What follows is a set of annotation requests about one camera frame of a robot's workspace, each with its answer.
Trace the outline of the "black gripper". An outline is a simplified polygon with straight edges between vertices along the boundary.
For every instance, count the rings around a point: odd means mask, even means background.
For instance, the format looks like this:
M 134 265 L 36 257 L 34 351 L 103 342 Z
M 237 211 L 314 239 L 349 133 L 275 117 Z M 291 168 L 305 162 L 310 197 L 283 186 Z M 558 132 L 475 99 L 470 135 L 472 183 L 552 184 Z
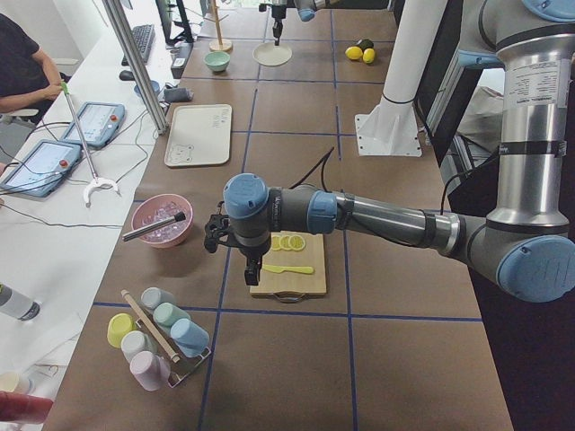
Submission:
M 271 15 L 274 20 L 273 37 L 274 45 L 279 45 L 281 38 L 281 26 L 286 18 L 287 0 L 271 0 Z
M 263 238 L 251 238 L 240 246 L 240 252 L 246 258 L 246 270 L 244 280 L 248 286 L 257 286 L 260 283 L 260 271 L 263 256 L 270 250 L 270 236 Z

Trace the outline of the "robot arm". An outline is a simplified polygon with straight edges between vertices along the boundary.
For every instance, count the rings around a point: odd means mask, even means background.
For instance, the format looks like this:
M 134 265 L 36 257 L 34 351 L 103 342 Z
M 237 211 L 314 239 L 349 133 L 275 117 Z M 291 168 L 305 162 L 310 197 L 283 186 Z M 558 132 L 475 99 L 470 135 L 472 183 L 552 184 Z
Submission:
M 208 222 L 205 245 L 227 246 L 238 279 L 254 286 L 282 231 L 352 235 L 354 263 L 393 281 L 431 268 L 472 269 L 499 291 L 532 303 L 574 288 L 574 146 L 567 136 L 574 54 L 571 1 L 405 1 L 383 91 L 362 119 L 367 88 L 336 92 L 350 136 L 316 163 L 299 136 L 248 141 Z M 486 161 L 442 199 L 441 165 L 480 77 L 503 75 L 502 115 Z
M 260 3 L 260 11 L 265 11 L 267 8 L 271 10 L 273 19 L 272 34 L 274 45 L 280 45 L 280 39 L 283 33 L 283 20 L 287 17 L 287 9 L 295 8 L 298 16 L 302 22 L 311 21 L 316 13 L 322 9 L 331 8 L 337 4 L 337 1 L 330 0 L 271 0 L 263 1 Z

